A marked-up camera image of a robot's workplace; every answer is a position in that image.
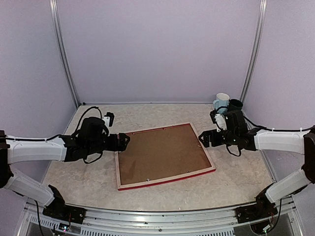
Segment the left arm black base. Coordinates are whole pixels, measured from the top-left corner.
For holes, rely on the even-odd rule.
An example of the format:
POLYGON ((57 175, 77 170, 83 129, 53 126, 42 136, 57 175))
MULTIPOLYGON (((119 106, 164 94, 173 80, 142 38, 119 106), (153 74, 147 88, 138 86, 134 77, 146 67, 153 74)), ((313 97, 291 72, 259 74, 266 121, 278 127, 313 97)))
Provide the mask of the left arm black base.
POLYGON ((66 205, 58 189, 50 184, 48 187, 52 190, 54 198, 48 206, 44 207, 43 215, 68 223, 83 224, 87 210, 82 207, 66 205))

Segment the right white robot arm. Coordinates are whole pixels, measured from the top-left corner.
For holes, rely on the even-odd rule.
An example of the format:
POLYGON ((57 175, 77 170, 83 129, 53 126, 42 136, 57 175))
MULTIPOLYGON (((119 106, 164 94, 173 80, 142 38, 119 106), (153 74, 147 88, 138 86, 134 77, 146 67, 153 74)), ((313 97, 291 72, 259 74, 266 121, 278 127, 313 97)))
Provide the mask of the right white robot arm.
POLYGON ((257 201, 260 200, 252 206, 252 214, 256 218, 264 217, 271 210, 271 204, 315 182, 314 129, 298 132, 264 131, 259 128, 244 132, 237 129, 213 129, 202 132, 198 139, 206 148, 237 146, 237 156, 241 155, 243 149, 286 151, 304 156, 304 164, 300 169, 270 185, 256 197, 257 201))

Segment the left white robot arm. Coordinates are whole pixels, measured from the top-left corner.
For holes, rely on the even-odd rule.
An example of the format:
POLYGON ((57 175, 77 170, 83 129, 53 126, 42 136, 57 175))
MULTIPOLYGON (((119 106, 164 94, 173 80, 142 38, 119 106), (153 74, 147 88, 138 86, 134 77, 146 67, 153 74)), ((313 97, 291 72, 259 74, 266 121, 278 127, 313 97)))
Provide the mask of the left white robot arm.
POLYGON ((0 186, 27 196, 55 214, 59 219, 69 214, 69 208, 57 188, 42 185, 24 173, 11 167, 12 164, 29 161, 86 161, 92 154, 104 151, 125 151, 130 137, 125 133, 111 134, 112 122, 89 117, 71 135, 56 135, 52 138, 26 139, 7 136, 0 132, 0 186))

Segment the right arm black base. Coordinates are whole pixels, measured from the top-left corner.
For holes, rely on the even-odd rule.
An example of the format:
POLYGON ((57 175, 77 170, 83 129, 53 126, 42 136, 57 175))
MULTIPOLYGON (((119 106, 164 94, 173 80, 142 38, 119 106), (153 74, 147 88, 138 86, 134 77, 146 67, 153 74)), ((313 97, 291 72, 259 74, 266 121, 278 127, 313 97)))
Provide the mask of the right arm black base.
POLYGON ((270 202, 263 192, 257 195, 253 205, 238 207, 235 212, 239 224, 278 214, 276 204, 270 202))

